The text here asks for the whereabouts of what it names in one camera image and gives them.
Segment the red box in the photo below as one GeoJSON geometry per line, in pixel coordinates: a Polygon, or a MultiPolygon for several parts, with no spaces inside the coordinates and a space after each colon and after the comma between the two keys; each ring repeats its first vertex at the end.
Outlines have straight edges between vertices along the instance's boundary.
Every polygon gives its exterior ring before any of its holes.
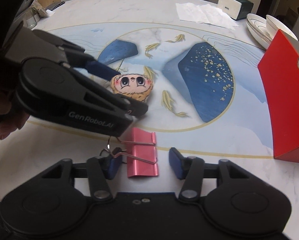
{"type": "Polygon", "coordinates": [[[258,69],[269,107],[274,158],[299,163],[299,42],[279,30],[258,69]]]}

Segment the napkin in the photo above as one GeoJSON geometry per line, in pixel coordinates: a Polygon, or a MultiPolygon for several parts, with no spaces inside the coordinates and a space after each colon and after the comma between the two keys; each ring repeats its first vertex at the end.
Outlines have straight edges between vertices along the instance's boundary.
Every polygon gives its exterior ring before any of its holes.
{"type": "Polygon", "coordinates": [[[231,30],[234,30],[234,27],[239,27],[222,9],[210,4],[176,3],[176,10],[179,19],[182,21],[211,24],[231,30]]]}

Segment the plush toy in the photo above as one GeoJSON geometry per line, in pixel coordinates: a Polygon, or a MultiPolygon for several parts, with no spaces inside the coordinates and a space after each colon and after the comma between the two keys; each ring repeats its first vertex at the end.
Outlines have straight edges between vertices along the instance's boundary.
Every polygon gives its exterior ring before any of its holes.
{"type": "Polygon", "coordinates": [[[115,94],[145,102],[153,89],[153,82],[145,75],[123,74],[112,78],[111,88],[115,94]]]}

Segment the blue rock painting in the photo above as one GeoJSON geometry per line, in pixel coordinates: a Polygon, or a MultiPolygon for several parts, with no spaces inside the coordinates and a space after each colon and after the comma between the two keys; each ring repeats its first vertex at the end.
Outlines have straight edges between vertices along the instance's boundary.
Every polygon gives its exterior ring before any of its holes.
{"type": "Polygon", "coordinates": [[[114,40],[98,56],[98,61],[108,65],[138,54],[137,46],[128,41],[114,40]]]}
{"type": "Polygon", "coordinates": [[[234,92],[232,72],[223,56],[207,42],[195,44],[178,64],[202,121],[219,116],[234,92]]]}

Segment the stack of plates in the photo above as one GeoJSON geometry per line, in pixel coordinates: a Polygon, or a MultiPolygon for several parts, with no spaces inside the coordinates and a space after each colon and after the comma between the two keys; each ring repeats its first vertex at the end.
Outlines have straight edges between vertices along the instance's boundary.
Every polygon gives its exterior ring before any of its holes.
{"type": "Polygon", "coordinates": [[[249,13],[246,18],[247,28],[251,32],[251,35],[261,44],[265,49],[268,49],[272,38],[266,29],[266,19],[249,13]]]}

